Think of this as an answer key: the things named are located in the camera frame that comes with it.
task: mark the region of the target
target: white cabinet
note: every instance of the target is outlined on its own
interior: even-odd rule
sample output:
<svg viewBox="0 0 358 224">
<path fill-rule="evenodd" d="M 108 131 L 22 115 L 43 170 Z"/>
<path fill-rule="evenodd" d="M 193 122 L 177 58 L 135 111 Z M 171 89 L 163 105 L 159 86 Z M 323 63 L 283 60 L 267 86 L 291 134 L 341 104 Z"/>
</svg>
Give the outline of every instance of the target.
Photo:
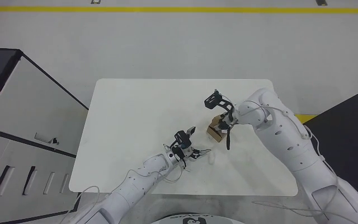
<svg viewBox="0 0 358 224">
<path fill-rule="evenodd" d="M 88 108 L 22 51 L 0 49 L 0 223 L 66 212 Z"/>
<path fill-rule="evenodd" d="M 0 137 L 5 141 L 0 158 L 0 223 L 70 209 L 77 197 L 68 189 L 75 159 Z"/>
<path fill-rule="evenodd" d="M 87 109 L 22 57 L 0 92 L 1 132 L 76 154 Z"/>
</svg>

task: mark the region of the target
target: cabinet handle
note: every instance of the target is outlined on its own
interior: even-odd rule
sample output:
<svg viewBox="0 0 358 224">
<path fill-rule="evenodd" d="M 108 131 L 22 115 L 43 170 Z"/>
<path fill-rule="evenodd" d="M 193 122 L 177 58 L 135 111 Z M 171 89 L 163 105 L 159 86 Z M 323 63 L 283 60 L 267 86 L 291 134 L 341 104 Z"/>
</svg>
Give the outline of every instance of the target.
<svg viewBox="0 0 358 224">
<path fill-rule="evenodd" d="M 34 138 L 35 138 L 36 140 L 45 142 L 45 143 L 47 143 L 47 144 L 57 144 L 57 145 L 60 144 L 60 142 L 57 140 L 57 138 L 53 138 L 53 139 L 51 139 L 51 140 L 49 140 L 49 141 L 46 141 L 46 140 L 43 140 L 43 139 L 37 137 L 37 132 L 36 132 Z"/>
</svg>

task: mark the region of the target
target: wire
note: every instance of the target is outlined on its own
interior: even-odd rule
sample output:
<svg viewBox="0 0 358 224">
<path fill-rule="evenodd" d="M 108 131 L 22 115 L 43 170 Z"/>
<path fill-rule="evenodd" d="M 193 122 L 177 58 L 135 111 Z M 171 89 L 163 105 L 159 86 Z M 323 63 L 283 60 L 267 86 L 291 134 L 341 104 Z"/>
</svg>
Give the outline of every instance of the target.
<svg viewBox="0 0 358 224">
<path fill-rule="evenodd" d="M 71 206 L 71 209 L 67 211 L 67 213 L 65 214 L 65 216 L 64 216 L 64 217 L 62 218 L 62 220 L 59 222 L 59 224 L 61 224 L 61 223 L 64 221 L 64 219 L 67 217 L 67 215 L 69 214 L 69 212 L 74 208 L 74 206 L 76 205 L 76 203 L 77 203 L 77 201 L 79 200 L 79 198 L 81 197 L 81 195 L 82 195 L 84 192 L 86 192 L 88 189 L 90 189 L 90 188 L 97 188 L 97 199 L 96 199 L 95 204 L 98 202 L 98 200 L 99 200 L 99 198 L 100 198 L 100 188 L 99 188 L 98 186 L 89 186 L 89 187 L 86 188 L 83 192 L 81 192 L 81 194 L 79 194 L 79 196 L 77 196 L 76 200 L 74 201 L 73 205 Z M 86 212 L 86 214 L 85 214 L 84 216 L 86 216 L 86 215 L 92 210 L 92 208 L 91 208 L 90 210 L 88 210 L 88 212 Z"/>
<path fill-rule="evenodd" d="M 81 192 L 81 194 L 76 198 L 75 202 L 74 202 L 73 205 L 72 205 L 72 208 L 74 208 L 75 204 L 77 203 L 77 201 L 79 200 L 79 198 L 81 197 L 81 195 L 82 195 L 84 192 L 86 192 L 86 191 L 87 191 L 88 189 L 90 189 L 90 188 L 97 188 L 97 199 L 96 199 L 96 201 L 95 201 L 94 203 L 92 202 L 92 203 L 93 203 L 93 206 L 91 207 L 91 209 L 88 210 L 88 211 L 84 214 L 84 216 L 86 216 L 87 214 L 89 214 L 89 212 L 94 208 L 94 206 L 95 206 L 96 204 L 101 203 L 101 202 L 103 202 L 104 200 L 106 200 L 117 188 L 119 188 L 119 187 L 124 183 L 124 181 L 127 179 L 128 175 L 129 175 L 129 172 L 130 172 L 130 171 L 133 171 L 133 172 L 135 172 L 137 175 L 139 175 L 139 176 L 141 176 L 141 177 L 144 177 L 144 178 L 151 176 L 151 174 L 158 173 L 157 178 L 158 178 L 159 175 L 160 175 L 160 176 L 162 176 L 162 177 L 164 178 L 164 180 L 166 180 L 167 183 L 173 184 L 173 183 L 177 182 L 177 181 L 180 179 L 180 177 L 182 176 L 182 174 L 183 174 L 183 168 L 182 168 L 181 164 L 180 164 L 179 167 L 181 168 L 181 173 L 180 173 L 180 176 L 179 176 L 177 179 L 175 179 L 175 180 L 170 180 L 170 179 L 166 178 L 164 175 L 162 175 L 162 174 L 160 173 L 161 171 L 164 171 L 164 170 L 166 170 L 166 169 L 161 169 L 161 170 L 159 170 L 159 171 L 153 171 L 153 172 L 151 172 L 149 175 L 142 175 L 142 174 L 138 173 L 137 171 L 135 171 L 135 170 L 133 170 L 133 169 L 129 169 L 128 172 L 127 172 L 127 174 L 125 175 L 125 178 L 123 179 L 123 181 L 122 181 L 118 186 L 116 186 L 111 192 L 109 192 L 109 193 L 105 196 L 104 199 L 99 200 L 99 198 L 100 198 L 100 188 L 99 188 L 98 186 L 89 186 L 89 187 L 86 188 L 83 192 Z M 85 204 L 84 206 L 82 206 L 82 207 L 79 209 L 79 211 L 82 210 L 84 207 L 86 207 L 87 204 Z M 69 212 L 72 210 L 72 208 L 67 211 L 67 213 L 65 214 L 65 216 L 64 216 L 64 217 L 62 218 L 62 220 L 59 222 L 59 224 L 61 224 L 61 223 L 64 221 L 64 219 L 65 219 L 66 216 L 69 214 Z M 79 215 L 79 211 L 77 212 L 77 214 L 76 214 L 72 219 L 74 219 L 75 217 L 77 217 L 77 215 Z"/>
<path fill-rule="evenodd" d="M 181 166 L 181 164 L 180 164 L 180 176 L 177 178 L 177 179 L 175 179 L 175 180 L 169 180 L 168 178 L 166 178 L 166 177 L 164 177 L 162 174 L 160 174 L 162 177 L 164 177 L 164 180 L 165 180 L 165 182 L 167 182 L 167 183 L 169 183 L 169 184 L 174 184 L 175 182 L 177 182 L 179 179 L 180 179 L 180 177 L 181 177 L 181 175 L 183 174 L 183 167 Z"/>
<path fill-rule="evenodd" d="M 282 208 L 282 209 L 288 209 L 288 210 L 291 210 L 292 212 L 300 215 L 300 216 L 304 216 L 304 217 L 315 217 L 315 216 L 321 216 L 325 213 L 329 213 L 329 214 L 333 214 L 333 215 L 337 215 L 337 216 L 340 216 L 348 221 L 351 221 L 353 222 L 352 220 L 344 217 L 344 216 L 341 216 L 339 214 L 336 214 L 336 213 L 332 213 L 332 212 L 327 212 L 326 209 L 329 207 L 329 205 L 332 203 L 332 201 L 335 199 L 337 193 L 338 193 L 338 190 L 339 190 L 339 187 L 338 187 L 338 176 L 337 174 L 335 173 L 335 171 L 333 170 L 333 168 L 327 163 L 327 161 L 324 159 L 323 155 L 321 154 L 320 150 L 319 150 L 319 140 L 318 138 L 312 133 L 312 131 L 306 126 L 304 125 L 304 127 L 308 130 L 308 132 L 310 133 L 310 138 L 311 139 L 312 137 L 317 141 L 317 154 L 319 156 L 319 158 L 323 161 L 323 163 L 330 169 L 330 171 L 334 174 L 335 178 L 336 178 L 336 184 L 335 184 L 335 187 L 336 187 L 336 190 L 335 190 L 335 193 L 333 194 L 331 200 L 329 200 L 329 202 L 326 204 L 326 206 L 324 206 L 324 208 L 322 210 L 312 210 L 312 209 L 300 209 L 300 208 L 288 208 L 282 204 L 276 204 L 276 203 L 273 203 L 273 202 L 265 202 L 265 201 L 260 201 L 260 202 L 264 202 L 264 203 L 271 203 L 271 204 L 275 204 L 279 207 L 275 207 L 275 206 L 270 206 L 270 205 L 265 205 L 265 204 L 259 204 L 259 203 L 255 203 L 255 201 L 253 201 L 252 203 L 254 204 L 259 204 L 259 205 L 262 205 L 262 206 L 269 206 L 269 207 L 275 207 L 275 208 Z M 307 214 L 302 214 L 302 213 L 299 213 L 299 212 L 296 212 L 296 211 L 311 211 L 311 212 L 320 212 L 320 214 L 312 214 L 312 215 L 307 215 Z"/>
<path fill-rule="evenodd" d="M 258 108 L 254 108 L 253 110 L 250 110 L 249 112 L 247 112 L 247 113 L 245 113 L 245 114 L 242 114 L 242 115 L 244 116 L 244 115 L 246 115 L 246 114 L 248 114 L 248 113 L 251 113 L 251 112 L 253 112 L 253 111 L 257 110 L 257 109 L 262 109 L 262 108 L 270 108 L 270 109 L 278 110 L 278 111 L 280 111 L 280 112 L 283 113 L 283 114 L 285 114 L 285 113 L 287 112 L 287 111 L 283 111 L 283 110 L 281 110 L 281 109 L 279 109 L 279 108 L 275 108 L 275 107 L 273 107 L 273 106 L 259 106 Z M 304 138 L 304 136 L 307 136 L 307 135 L 306 135 L 305 133 L 301 133 L 299 127 L 298 127 L 297 124 L 296 124 L 296 122 L 294 122 L 294 121 L 292 120 L 292 118 L 290 118 L 289 116 L 286 116 L 286 117 L 295 125 L 295 127 L 296 127 L 298 133 L 300 133 L 300 135 L 301 135 L 301 138 L 302 138 L 302 139 L 306 139 L 306 138 Z"/>
<path fill-rule="evenodd" d="M 228 99 L 226 96 L 224 96 L 224 95 L 222 95 L 222 96 L 223 96 L 224 98 L 226 98 L 229 102 L 231 102 L 230 99 Z M 278 111 L 280 111 L 280 112 L 283 113 L 283 114 L 287 113 L 287 111 L 283 111 L 283 110 L 281 110 L 281 109 L 279 109 L 279 108 L 275 108 L 275 107 L 273 107 L 273 106 L 259 106 L 258 108 L 255 108 L 255 109 L 253 109 L 253 110 L 251 110 L 251 111 L 249 111 L 249 112 L 247 112 L 247 113 L 245 113 L 245 114 L 243 114 L 243 115 L 246 115 L 246 114 L 248 114 L 248 113 L 253 112 L 254 110 L 261 109 L 261 108 L 270 108 L 270 109 L 278 110 Z M 335 185 L 336 191 L 335 191 L 335 193 L 333 194 L 333 197 L 331 198 L 331 200 L 329 200 L 329 202 L 326 204 L 326 206 L 324 206 L 323 210 L 290 209 L 290 208 L 288 208 L 288 207 L 286 207 L 286 206 L 284 206 L 284 205 L 279 205 L 279 204 L 276 204 L 276 205 L 281 206 L 281 207 L 276 207 L 276 208 L 288 209 L 288 210 L 291 210 L 292 212 L 294 212 L 294 213 L 296 213 L 296 214 L 298 214 L 298 215 L 300 215 L 300 216 L 305 216 L 305 217 L 315 217 L 315 216 L 320 216 L 320 215 L 322 215 L 322 214 L 324 214 L 324 213 L 330 213 L 330 214 L 335 214 L 335 215 L 337 215 L 337 216 L 340 216 L 340 217 L 342 217 L 342 218 L 344 218 L 344 219 L 346 219 L 346 220 L 349 220 L 349 221 L 353 222 L 352 220 L 350 220 L 350 219 L 348 219 L 348 218 L 346 218 L 346 217 L 344 217 L 344 216 L 341 216 L 341 215 L 339 215 L 339 214 L 325 211 L 325 210 L 328 208 L 328 206 L 332 203 L 332 201 L 335 199 L 335 197 L 336 197 L 336 195 L 337 195 L 337 193 L 338 193 L 338 190 L 339 190 L 339 187 L 338 187 L 338 184 L 339 184 L 339 182 L 338 182 L 338 176 L 337 176 L 337 174 L 335 173 L 335 171 L 333 170 L 333 168 L 327 163 L 327 161 L 326 161 L 326 160 L 324 159 L 324 157 L 322 156 L 322 154 L 321 154 L 321 152 L 320 152 L 320 150 L 319 150 L 319 140 L 318 140 L 318 138 L 312 133 L 312 131 L 311 131 L 306 125 L 304 125 L 304 127 L 309 131 L 310 136 L 307 136 L 305 133 L 301 133 L 299 127 L 298 127 L 297 124 L 296 124 L 296 122 L 294 122 L 294 121 L 292 120 L 292 118 L 290 118 L 289 116 L 286 116 L 286 117 L 295 125 L 295 127 L 296 127 L 297 131 L 300 133 L 302 139 L 312 139 L 312 137 L 314 137 L 314 139 L 317 141 L 317 154 L 318 154 L 319 158 L 323 161 L 323 163 L 330 169 L 330 171 L 331 171 L 331 172 L 334 174 L 334 176 L 336 177 L 336 185 Z M 298 212 L 296 212 L 295 210 L 297 210 L 297 211 L 299 211 L 299 210 L 301 210 L 301 211 L 311 211 L 311 212 L 316 211 L 316 212 L 321 212 L 321 213 L 320 213 L 320 214 L 313 214 L 313 215 L 306 215 L 306 214 L 298 213 Z"/>
<path fill-rule="evenodd" d="M 332 214 L 334 216 L 339 216 L 341 218 L 344 218 L 345 220 L 348 220 L 354 224 L 358 224 L 357 222 L 341 215 L 341 214 L 338 214 L 338 213 L 334 213 L 334 212 L 329 212 L 329 211 L 323 211 L 323 210 L 314 210 L 314 209 L 303 209 L 303 208 L 289 208 L 289 207 L 286 207 L 286 206 L 282 206 L 280 204 L 276 204 L 276 203 L 273 203 L 273 202 L 264 202 L 264 201 L 260 201 L 260 200 L 253 200 L 251 203 L 253 204 L 258 204 L 260 206 L 268 206 L 268 207 L 273 207 L 273 208 L 280 208 L 280 209 L 286 209 L 286 210 L 297 210 L 297 211 L 310 211 L 310 212 L 322 212 L 322 213 L 326 213 L 326 214 Z"/>
<path fill-rule="evenodd" d="M 224 97 L 225 99 L 227 99 L 229 102 L 231 102 L 231 100 L 229 98 L 227 98 L 226 96 L 224 96 L 223 94 L 220 94 L 222 97 Z"/>
</svg>

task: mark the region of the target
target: cardboard box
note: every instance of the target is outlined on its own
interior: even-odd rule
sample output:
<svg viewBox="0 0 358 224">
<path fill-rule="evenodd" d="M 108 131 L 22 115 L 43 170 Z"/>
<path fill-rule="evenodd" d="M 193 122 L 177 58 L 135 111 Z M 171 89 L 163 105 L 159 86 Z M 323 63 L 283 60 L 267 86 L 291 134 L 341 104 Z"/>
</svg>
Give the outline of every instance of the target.
<svg viewBox="0 0 358 224">
<path fill-rule="evenodd" d="M 206 130 L 206 132 L 211 135 L 217 142 L 221 142 L 221 140 L 223 140 L 223 138 L 227 135 L 226 133 L 217 131 L 214 128 L 216 125 L 219 124 L 220 118 L 220 115 L 214 117 Z"/>
</svg>

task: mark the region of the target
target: floor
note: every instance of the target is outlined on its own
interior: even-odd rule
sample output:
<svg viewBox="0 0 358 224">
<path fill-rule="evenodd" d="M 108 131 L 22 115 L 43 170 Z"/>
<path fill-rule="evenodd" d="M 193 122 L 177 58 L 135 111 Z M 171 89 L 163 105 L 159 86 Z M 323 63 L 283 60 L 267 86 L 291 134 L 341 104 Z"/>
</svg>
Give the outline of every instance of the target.
<svg viewBox="0 0 358 224">
<path fill-rule="evenodd" d="M 327 0 L 329 8 L 358 8 Z M 315 0 L 5 0 L 1 6 L 292 7 Z M 267 78 L 297 114 L 319 114 L 357 94 L 358 15 L 292 13 L 1 12 L 0 48 L 19 48 L 87 106 L 100 78 Z M 81 205 L 93 199 L 85 195 Z M 175 212 L 246 223 L 315 223 L 256 206 L 295 197 L 148 194 L 121 223 L 151 223 Z M 53 217 L 31 223 L 56 223 Z"/>
</svg>

